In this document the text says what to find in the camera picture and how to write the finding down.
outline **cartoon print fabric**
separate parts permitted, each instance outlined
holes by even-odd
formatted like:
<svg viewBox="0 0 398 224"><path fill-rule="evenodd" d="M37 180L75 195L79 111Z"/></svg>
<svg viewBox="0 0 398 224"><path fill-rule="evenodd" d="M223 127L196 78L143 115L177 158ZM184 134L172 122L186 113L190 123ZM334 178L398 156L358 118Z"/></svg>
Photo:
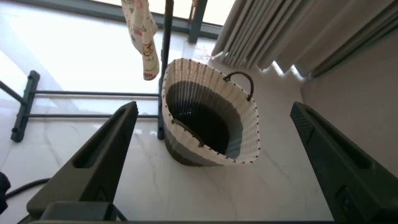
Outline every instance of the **cartoon print fabric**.
<svg viewBox="0 0 398 224"><path fill-rule="evenodd" d="M142 55L144 79L153 80L159 73L154 35L157 26L149 12L148 0L121 0L133 46Z"/></svg>

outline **basket handle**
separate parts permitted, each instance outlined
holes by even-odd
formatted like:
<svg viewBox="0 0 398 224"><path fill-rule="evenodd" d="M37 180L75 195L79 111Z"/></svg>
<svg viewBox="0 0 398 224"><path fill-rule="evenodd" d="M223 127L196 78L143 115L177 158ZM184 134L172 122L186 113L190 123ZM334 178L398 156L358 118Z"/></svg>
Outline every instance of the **basket handle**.
<svg viewBox="0 0 398 224"><path fill-rule="evenodd" d="M172 124L177 124L177 125L181 126L184 129L184 131L188 131L193 137L195 137L199 141L199 147L203 147L205 145L205 142L203 142L201 137L199 137L196 133L194 133L190 128L188 128L188 126L183 124L181 121L179 121L177 119L173 119Z"/></svg>
<svg viewBox="0 0 398 224"><path fill-rule="evenodd" d="M253 92L254 92L254 83L253 83L253 79L250 77L250 75L248 75L247 73L244 72L231 72L229 73L227 76L225 76L223 78L224 81L230 81L231 80L231 76L235 75L235 74L242 74L244 75L246 78L248 78L249 82L250 82L250 94L248 96L248 101L250 101L250 99L253 97Z"/></svg>

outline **curtain fold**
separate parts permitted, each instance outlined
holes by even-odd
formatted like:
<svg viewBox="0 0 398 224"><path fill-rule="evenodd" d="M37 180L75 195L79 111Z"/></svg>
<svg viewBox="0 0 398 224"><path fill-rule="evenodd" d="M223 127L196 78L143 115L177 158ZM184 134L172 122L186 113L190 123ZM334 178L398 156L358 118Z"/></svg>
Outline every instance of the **curtain fold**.
<svg viewBox="0 0 398 224"><path fill-rule="evenodd" d="M236 0L212 56L235 68L320 75L398 26L394 0Z"/></svg>

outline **clothes rack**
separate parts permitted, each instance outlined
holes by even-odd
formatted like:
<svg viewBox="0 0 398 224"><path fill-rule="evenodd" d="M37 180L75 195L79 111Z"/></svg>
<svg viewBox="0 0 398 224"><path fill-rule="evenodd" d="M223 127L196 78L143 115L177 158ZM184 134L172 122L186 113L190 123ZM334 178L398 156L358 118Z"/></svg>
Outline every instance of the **clothes rack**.
<svg viewBox="0 0 398 224"><path fill-rule="evenodd" d="M9 88L5 83L0 81L0 89L4 90L8 95L16 99L21 105L17 114L17 119L14 127L11 129L11 139L14 142L21 142L25 135L25 129L29 118L110 118L112 114L31 114L30 111L33 106L33 101L36 94L41 95L80 95L80 96L144 96L144 97L158 97L158 113L157 114L139 114L138 118L157 118L157 138L163 140L163 116L162 116L162 99L160 94L162 92L163 77L169 61L169 48L172 29L174 0L165 0L164 13L164 32L163 44L161 51L162 69L159 79L158 93L111 93L98 91L53 91L53 90L38 90L40 75L36 71L30 71L27 77L28 81L24 90L24 96L20 96L14 90Z"/></svg>

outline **white and gray basket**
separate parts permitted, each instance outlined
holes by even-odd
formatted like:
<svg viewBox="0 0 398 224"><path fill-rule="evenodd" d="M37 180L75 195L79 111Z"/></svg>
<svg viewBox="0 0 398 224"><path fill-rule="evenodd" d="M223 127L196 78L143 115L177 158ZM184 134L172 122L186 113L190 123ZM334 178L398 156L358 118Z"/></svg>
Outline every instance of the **white and gray basket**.
<svg viewBox="0 0 398 224"><path fill-rule="evenodd" d="M230 80L242 74L250 94ZM174 60L162 85L165 145L188 166L252 163L259 154L259 116L253 80L243 72L225 76L188 59Z"/></svg>

